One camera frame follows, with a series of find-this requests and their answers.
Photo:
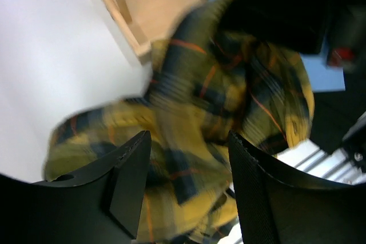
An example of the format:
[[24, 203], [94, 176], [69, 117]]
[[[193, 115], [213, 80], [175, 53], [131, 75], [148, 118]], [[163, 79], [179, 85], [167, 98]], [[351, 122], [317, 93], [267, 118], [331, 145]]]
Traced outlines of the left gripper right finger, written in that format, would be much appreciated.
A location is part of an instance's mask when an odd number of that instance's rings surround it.
[[233, 132], [228, 151], [245, 243], [365, 242], [365, 184], [307, 174]]

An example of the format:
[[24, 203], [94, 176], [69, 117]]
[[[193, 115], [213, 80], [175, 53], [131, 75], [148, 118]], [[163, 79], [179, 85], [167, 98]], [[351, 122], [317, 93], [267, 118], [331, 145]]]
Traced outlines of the yellow black plaid shirt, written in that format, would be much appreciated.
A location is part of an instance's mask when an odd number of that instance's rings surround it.
[[138, 243], [217, 243], [229, 234], [237, 219], [228, 194], [230, 131], [270, 155], [311, 131], [315, 101], [299, 53], [224, 30], [233, 1], [194, 9], [171, 38], [152, 43], [143, 96], [76, 114], [51, 134], [47, 181], [150, 132]]

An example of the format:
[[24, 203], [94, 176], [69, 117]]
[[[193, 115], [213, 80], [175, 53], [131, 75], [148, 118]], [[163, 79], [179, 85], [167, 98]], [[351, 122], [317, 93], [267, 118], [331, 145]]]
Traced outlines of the black garment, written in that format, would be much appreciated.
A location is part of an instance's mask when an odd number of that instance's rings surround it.
[[365, 90], [314, 93], [310, 140], [326, 153], [337, 150], [343, 136], [365, 113]]

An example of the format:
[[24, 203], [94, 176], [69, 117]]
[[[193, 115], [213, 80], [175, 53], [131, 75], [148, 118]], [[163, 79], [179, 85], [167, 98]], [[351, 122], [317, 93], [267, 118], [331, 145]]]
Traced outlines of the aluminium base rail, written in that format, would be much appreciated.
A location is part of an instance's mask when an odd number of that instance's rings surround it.
[[342, 149], [331, 154], [306, 140], [293, 149], [277, 155], [277, 159], [319, 178], [356, 185], [365, 182], [365, 173], [345, 155]]

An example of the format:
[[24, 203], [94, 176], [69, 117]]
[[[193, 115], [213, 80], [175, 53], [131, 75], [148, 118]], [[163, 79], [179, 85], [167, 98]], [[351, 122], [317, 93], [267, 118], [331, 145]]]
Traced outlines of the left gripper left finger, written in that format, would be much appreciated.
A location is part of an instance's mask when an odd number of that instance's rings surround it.
[[151, 149], [142, 131], [52, 182], [1, 176], [2, 243], [130, 243], [136, 239]]

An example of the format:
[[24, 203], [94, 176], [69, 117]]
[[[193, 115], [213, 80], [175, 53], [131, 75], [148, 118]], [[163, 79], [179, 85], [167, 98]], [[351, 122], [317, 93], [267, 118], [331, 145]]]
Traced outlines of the wooden clothes rack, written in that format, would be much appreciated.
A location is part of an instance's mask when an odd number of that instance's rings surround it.
[[101, 0], [141, 64], [151, 43], [169, 37], [186, 12], [207, 0]]

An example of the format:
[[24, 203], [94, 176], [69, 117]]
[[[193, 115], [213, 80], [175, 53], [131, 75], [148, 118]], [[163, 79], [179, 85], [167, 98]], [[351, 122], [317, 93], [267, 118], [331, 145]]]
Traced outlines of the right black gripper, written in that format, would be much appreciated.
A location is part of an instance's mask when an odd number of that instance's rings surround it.
[[220, 28], [324, 53], [329, 66], [365, 69], [365, 0], [233, 0]]

